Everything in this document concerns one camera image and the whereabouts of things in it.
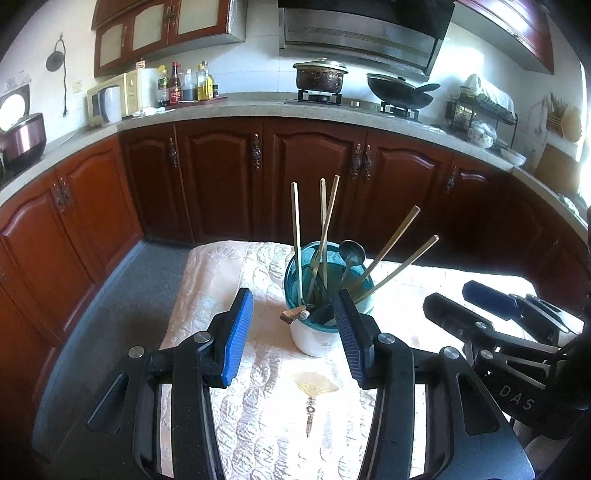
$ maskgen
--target screw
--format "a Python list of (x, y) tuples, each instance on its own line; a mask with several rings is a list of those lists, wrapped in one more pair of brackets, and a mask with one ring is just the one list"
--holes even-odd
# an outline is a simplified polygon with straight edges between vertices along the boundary
[(378, 335), (378, 342), (390, 345), (396, 341), (396, 337), (391, 333), (380, 333)]
[(212, 339), (212, 334), (206, 331), (197, 332), (193, 335), (193, 340), (197, 343), (207, 343)]
[(443, 355), (448, 358), (455, 359), (460, 356), (460, 352), (458, 352), (454, 347), (447, 346), (443, 349)]
[(137, 345), (129, 349), (128, 355), (131, 358), (140, 358), (144, 356), (144, 351), (144, 347)]

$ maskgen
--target wok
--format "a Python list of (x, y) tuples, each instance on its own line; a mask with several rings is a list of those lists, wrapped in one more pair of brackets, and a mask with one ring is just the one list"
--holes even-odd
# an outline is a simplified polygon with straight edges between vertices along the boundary
[(433, 97), (426, 92), (432, 92), (440, 87), (438, 83), (414, 87), (402, 77), (394, 78), (375, 73), (368, 73), (367, 77), (370, 90), (381, 101), (409, 110), (425, 108), (433, 101)]

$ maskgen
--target white lace tablecloth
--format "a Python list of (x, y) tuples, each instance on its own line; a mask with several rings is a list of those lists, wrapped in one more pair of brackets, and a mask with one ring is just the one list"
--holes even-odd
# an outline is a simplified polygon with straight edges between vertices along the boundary
[[(251, 289), (254, 316), (238, 376), (229, 388), (210, 390), (228, 480), (338, 480), (356, 479), (359, 473), (375, 391), (362, 391), (351, 378), (342, 348), (326, 358), (312, 358), (293, 344), (289, 326), (279, 319), (285, 310), (283, 275), (292, 256), (293, 247), (274, 243), (228, 241), (192, 250), (161, 345), (176, 346), (193, 333), (207, 329), (216, 313), (230, 307), (238, 288)], [(377, 282), (397, 266), (382, 262), (372, 278)], [(469, 280), (504, 293), (535, 293), (528, 281), (518, 277), (412, 265), (375, 293), (372, 315), (382, 331), (393, 333), (411, 347), (432, 352), (447, 345), (461, 349), (459, 340), (423, 315), (425, 296), (439, 292), (487, 317), (497, 330), (523, 337), (523, 330), (516, 324), (463, 300), (462, 287)], [(339, 387), (317, 399), (309, 438), (307, 397), (293, 380), (293, 375), (301, 372), (317, 372)], [(411, 476), (423, 471), (425, 429), (424, 389), (417, 386)], [(163, 473), (173, 476), (167, 385), (162, 400), (161, 452)]]

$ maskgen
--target white wall tile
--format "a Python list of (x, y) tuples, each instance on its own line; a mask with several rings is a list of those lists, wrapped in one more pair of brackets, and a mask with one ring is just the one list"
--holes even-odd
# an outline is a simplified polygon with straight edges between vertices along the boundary
[(224, 54), (225, 72), (278, 72), (279, 36), (251, 37)]
[(246, 13), (246, 38), (279, 35), (277, 2), (250, 0)]
[(276, 92), (279, 72), (242, 72), (216, 75), (220, 95), (233, 92)]

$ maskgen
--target dish rack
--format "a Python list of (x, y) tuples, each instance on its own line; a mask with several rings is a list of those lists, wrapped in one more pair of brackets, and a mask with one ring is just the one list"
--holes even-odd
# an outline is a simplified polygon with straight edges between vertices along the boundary
[(500, 105), (492, 102), (484, 96), (473, 96), (467, 93), (461, 93), (457, 99), (447, 103), (445, 118), (451, 122), (449, 128), (452, 132), (467, 133), (472, 126), (472, 122), (480, 116), (492, 118), (495, 124), (495, 130), (499, 127), (499, 122), (514, 127), (513, 137), (511, 139), (511, 148), (515, 142), (519, 116), (508, 113)]

